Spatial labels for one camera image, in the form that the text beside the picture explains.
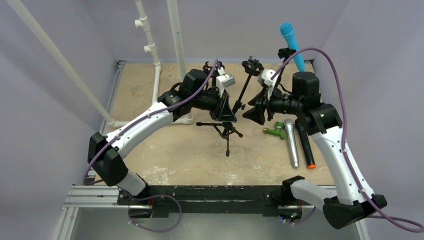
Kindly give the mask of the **silver grey microphone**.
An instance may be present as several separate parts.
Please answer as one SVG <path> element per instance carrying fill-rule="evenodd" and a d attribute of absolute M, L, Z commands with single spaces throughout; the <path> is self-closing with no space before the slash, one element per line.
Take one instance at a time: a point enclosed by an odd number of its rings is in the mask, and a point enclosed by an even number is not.
<path fill-rule="evenodd" d="M 283 123 L 284 123 L 284 129 L 287 134 L 288 150 L 290 154 L 291 165 L 293 168 L 296 169 L 300 166 L 300 164 L 299 164 L 299 155 L 298 155 L 298 149 L 297 149 L 296 138 L 295 138 L 294 122 L 291 119 L 285 119 Z"/>

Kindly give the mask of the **black shock-mount round-base stand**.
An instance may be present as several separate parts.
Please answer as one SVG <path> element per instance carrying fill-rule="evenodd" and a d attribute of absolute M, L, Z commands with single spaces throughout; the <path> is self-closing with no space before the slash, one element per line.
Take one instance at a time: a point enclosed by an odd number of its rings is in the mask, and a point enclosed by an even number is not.
<path fill-rule="evenodd" d="M 220 75 L 219 74 L 219 68 L 221 67 L 221 63 L 222 63 L 221 61 L 218 61 L 217 62 L 216 66 L 215 66 L 215 69 L 214 69 L 214 71 L 213 71 L 213 73 L 212 73 L 212 75 L 210 77 L 212 80 L 216 80 L 217 77 Z M 206 61 L 205 64 L 203 65 L 203 67 L 202 67 L 202 70 L 208 76 L 211 73 L 212 68 L 213 68 L 213 65 L 209 65 L 209 62 Z"/>

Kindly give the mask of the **black tripod mic stand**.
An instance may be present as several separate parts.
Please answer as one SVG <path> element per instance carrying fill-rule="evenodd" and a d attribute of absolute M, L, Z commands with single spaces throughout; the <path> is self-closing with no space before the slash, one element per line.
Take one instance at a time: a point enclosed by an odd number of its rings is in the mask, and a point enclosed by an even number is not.
<path fill-rule="evenodd" d="M 236 115 L 237 111 L 239 109 L 244 109 L 245 104 L 242 103 L 243 95 L 247 89 L 247 86 L 249 84 L 249 81 L 252 76 L 258 76 L 261 71 L 264 69 L 262 64 L 257 60 L 254 59 L 252 56 L 248 58 L 248 60 L 241 62 L 242 67 L 244 68 L 244 71 L 248 74 L 248 77 L 244 83 L 244 86 L 242 88 L 242 91 L 236 100 L 233 107 L 231 107 L 233 113 Z M 207 87 L 201 94 L 200 97 L 197 100 L 198 106 L 202 110 L 208 110 L 209 112 L 213 110 L 214 108 L 214 100 L 209 94 L 209 89 L 218 89 L 216 80 L 212 80 L 211 87 Z M 243 134 L 236 130 L 236 128 L 233 126 L 235 122 L 221 122 L 221 121 L 215 121 L 214 122 L 197 122 L 196 126 L 203 127 L 203 126 L 212 126 L 219 134 L 219 136 L 226 140 L 226 151 L 225 156 L 230 156 L 230 135 L 231 134 L 237 134 L 239 138 L 243 137 Z"/>

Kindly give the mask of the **black microphone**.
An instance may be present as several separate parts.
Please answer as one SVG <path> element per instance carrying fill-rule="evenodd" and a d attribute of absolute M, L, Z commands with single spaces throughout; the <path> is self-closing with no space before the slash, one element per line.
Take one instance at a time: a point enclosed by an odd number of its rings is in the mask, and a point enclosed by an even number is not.
<path fill-rule="evenodd" d="M 316 163 L 315 163 L 315 159 L 314 159 L 314 156 L 313 156 L 313 152 L 312 152 L 312 148 L 311 148 L 311 145 L 310 145 L 309 136 L 307 134 L 307 131 L 301 125 L 301 123 L 299 122 L 298 119 L 295 120 L 294 125 L 295 125 L 295 128 L 296 128 L 298 135 L 299 135 L 299 139 L 300 139 L 300 142 L 301 142 L 301 146 L 302 146 L 304 158 L 305 158 L 305 161 L 306 161 L 306 164 L 307 164 L 307 168 L 308 169 L 315 169 Z"/>

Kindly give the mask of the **black clip round-base stand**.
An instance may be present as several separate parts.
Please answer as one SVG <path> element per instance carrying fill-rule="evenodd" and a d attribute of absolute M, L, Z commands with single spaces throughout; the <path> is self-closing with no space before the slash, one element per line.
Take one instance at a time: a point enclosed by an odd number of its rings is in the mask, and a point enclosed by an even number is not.
<path fill-rule="evenodd" d="M 296 52 L 295 49 L 287 48 L 280 48 L 278 50 L 278 57 L 280 59 L 283 59 L 283 62 L 285 62 L 291 55 L 293 55 Z M 278 86 L 281 83 L 282 80 L 282 74 L 284 72 L 284 67 L 281 69 L 281 71 L 278 73 L 277 82 L 276 85 Z"/>

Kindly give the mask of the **blue microphone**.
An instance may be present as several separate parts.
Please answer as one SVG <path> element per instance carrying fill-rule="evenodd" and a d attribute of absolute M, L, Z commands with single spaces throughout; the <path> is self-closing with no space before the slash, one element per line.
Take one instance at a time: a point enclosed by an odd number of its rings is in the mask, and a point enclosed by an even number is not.
<path fill-rule="evenodd" d="M 293 25 L 290 22 L 284 22 L 280 25 L 279 29 L 280 34 L 286 41 L 288 48 L 290 50 L 298 51 L 300 47 L 295 36 L 295 28 Z M 306 67 L 302 55 L 299 53 L 293 59 L 298 71 L 305 72 Z"/>

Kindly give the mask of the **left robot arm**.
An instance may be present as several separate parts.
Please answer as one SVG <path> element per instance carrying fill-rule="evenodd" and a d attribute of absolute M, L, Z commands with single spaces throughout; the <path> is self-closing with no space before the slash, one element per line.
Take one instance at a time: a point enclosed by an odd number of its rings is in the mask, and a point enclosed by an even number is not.
<path fill-rule="evenodd" d="M 230 108 L 227 87 L 235 84 L 231 74 L 218 71 L 216 86 L 204 89 L 210 76 L 199 69 L 192 69 L 182 82 L 164 92 L 144 113 L 113 132 L 99 132 L 89 139 L 87 162 L 107 186 L 117 186 L 129 193 L 138 205 L 149 199 L 149 185 L 139 175 L 131 172 L 124 158 L 154 132 L 166 127 L 192 108 L 206 110 L 214 121 L 211 126 L 221 138 L 229 140 L 236 133 L 233 123 L 237 121 Z"/>

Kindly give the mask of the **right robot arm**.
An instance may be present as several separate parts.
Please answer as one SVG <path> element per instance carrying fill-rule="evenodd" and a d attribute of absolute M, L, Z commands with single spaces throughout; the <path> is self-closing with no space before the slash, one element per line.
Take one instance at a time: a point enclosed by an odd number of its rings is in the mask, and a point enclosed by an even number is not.
<path fill-rule="evenodd" d="M 295 115 L 308 136 L 318 146 L 335 184 L 335 191 L 310 183 L 302 176 L 282 182 L 279 202 L 301 200 L 323 211 L 328 223 L 341 229 L 387 206 L 386 198 L 376 194 L 363 178 L 347 142 L 342 138 L 343 123 L 336 108 L 321 100 L 320 81 L 312 72 L 292 76 L 291 94 L 277 87 L 278 74 L 271 69 L 258 76 L 262 90 L 249 101 L 251 109 L 243 117 L 263 125 L 275 113 Z"/>

